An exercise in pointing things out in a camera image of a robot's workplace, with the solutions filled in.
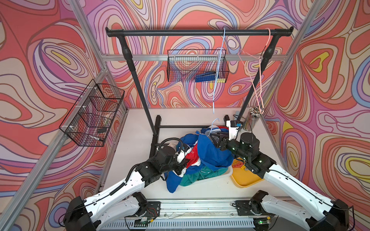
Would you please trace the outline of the red clothespin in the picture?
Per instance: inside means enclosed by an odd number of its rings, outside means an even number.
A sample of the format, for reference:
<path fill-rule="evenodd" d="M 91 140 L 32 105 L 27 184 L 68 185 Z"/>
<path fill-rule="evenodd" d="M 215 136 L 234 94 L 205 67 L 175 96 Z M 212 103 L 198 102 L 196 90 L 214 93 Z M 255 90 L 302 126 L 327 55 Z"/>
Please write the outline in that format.
<path fill-rule="evenodd" d="M 233 168 L 245 169 L 244 163 L 242 161 L 239 161 L 239 160 L 236 160 L 236 159 L 234 159 L 234 161 L 232 163 L 232 167 Z"/>

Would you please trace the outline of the blue red white jacket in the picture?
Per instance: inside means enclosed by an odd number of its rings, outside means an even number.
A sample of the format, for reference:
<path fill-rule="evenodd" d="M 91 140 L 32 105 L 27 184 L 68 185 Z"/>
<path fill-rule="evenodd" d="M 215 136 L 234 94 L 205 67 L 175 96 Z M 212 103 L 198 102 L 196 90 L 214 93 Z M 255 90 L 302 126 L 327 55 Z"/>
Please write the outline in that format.
<path fill-rule="evenodd" d="M 232 153 L 215 147 L 214 141 L 218 141 L 218 137 L 216 133 L 207 137 L 207 130 L 208 128 L 202 129 L 200 132 L 180 138 L 183 144 L 191 147 L 191 151 L 186 156 L 189 162 L 181 175 L 174 171 L 165 174 L 166 187 L 170 193 L 174 193 L 179 186 L 186 187 L 197 181 L 221 176 L 232 165 L 234 160 Z"/>

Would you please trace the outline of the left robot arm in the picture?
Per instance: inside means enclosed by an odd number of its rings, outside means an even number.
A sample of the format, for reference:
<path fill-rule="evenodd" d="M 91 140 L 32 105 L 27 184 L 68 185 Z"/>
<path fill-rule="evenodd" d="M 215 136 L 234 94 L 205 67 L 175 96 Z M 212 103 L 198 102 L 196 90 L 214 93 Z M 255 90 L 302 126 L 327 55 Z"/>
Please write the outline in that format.
<path fill-rule="evenodd" d="M 134 165 L 127 177 L 108 189 L 86 199 L 74 198 L 63 217 L 67 231 L 100 231 L 127 216 L 141 216 L 148 202 L 141 190 L 158 181 L 164 173 L 181 174 L 187 167 L 191 147 L 184 144 L 176 151 L 165 146 L 147 161 Z"/>

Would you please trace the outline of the pink plastic hanger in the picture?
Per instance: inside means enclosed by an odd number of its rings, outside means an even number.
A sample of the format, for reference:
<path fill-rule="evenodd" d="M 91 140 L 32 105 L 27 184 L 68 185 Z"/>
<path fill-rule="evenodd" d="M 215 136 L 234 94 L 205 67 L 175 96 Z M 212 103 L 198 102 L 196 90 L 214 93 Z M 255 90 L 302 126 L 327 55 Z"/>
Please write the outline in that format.
<path fill-rule="evenodd" d="M 260 115 L 262 115 L 265 111 L 264 101 L 262 99 L 262 59 L 263 59 L 263 55 L 264 55 L 265 51 L 267 50 L 267 47 L 268 47 L 269 42 L 271 41 L 271 37 L 272 37 L 271 29 L 267 28 L 267 30 L 268 30 L 268 39 L 266 41 L 264 49 L 262 50 L 259 58 L 255 57 L 254 55 L 251 55 L 249 53 L 246 53 L 246 54 L 250 55 L 252 58 L 254 58 L 255 60 L 258 60 L 258 63 L 259 63 L 258 74 L 256 74 L 256 77 L 254 78 L 254 80 L 257 80 L 257 77 L 259 77 L 259 80 L 257 81 L 256 84 L 254 84 L 253 81 L 252 81 L 252 77 L 250 76 L 249 69 L 246 67 L 246 63 L 244 61 L 242 61 L 240 54 L 238 54 L 238 57 L 239 57 L 240 61 L 243 63 L 244 69 L 249 74 L 251 86 L 252 86 L 252 89 L 253 89 L 252 95 L 255 95 L 255 98 L 257 100 L 257 108 L 258 108 L 258 112 L 259 112 Z"/>

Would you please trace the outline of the pink patterned kids jacket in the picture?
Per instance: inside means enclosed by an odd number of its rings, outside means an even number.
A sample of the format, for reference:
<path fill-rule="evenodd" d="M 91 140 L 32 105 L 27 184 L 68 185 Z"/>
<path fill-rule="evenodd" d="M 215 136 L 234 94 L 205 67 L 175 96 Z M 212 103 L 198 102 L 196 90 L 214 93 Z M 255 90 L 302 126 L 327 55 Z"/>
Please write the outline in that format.
<path fill-rule="evenodd" d="M 183 143 L 181 141 L 171 140 L 171 141 L 169 141 L 168 146 L 173 148 L 175 151 L 179 151 L 182 147 L 182 144 Z"/>

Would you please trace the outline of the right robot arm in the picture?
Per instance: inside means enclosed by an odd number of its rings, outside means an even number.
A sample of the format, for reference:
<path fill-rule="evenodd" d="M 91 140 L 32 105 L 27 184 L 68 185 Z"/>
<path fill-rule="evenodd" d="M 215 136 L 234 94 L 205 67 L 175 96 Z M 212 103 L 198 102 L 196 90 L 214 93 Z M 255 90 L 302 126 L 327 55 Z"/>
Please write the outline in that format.
<path fill-rule="evenodd" d="M 293 205 L 259 190 L 247 206 L 252 214 L 274 214 L 307 231 L 348 231 L 350 229 L 350 208 L 345 202 L 323 196 L 297 180 L 275 160 L 260 151 L 260 141 L 254 134 L 244 133 L 239 140 L 236 140 L 230 138 L 225 132 L 218 132 L 213 135 L 212 141 L 218 149 L 230 151 L 246 169 L 278 187 L 298 203 Z"/>

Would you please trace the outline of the light blue hanger green jacket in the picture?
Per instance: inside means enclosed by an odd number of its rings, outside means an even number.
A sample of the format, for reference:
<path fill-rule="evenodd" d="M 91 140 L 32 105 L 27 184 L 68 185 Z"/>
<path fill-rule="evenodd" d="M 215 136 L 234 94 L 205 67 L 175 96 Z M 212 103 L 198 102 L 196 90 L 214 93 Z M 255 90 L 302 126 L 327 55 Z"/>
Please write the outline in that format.
<path fill-rule="evenodd" d="M 216 73 L 215 73 L 215 79 L 214 79 L 214 89 L 213 89 L 213 98 L 212 98 L 213 114 L 215 113 L 215 93 L 216 93 L 216 87 L 218 84 L 219 71 L 220 71 L 220 66 L 221 66 L 221 56 L 223 53 L 224 42 L 225 42 L 225 28 L 223 29 L 222 43 L 221 43 L 221 47 L 218 52 L 218 60 L 217 60 Z"/>

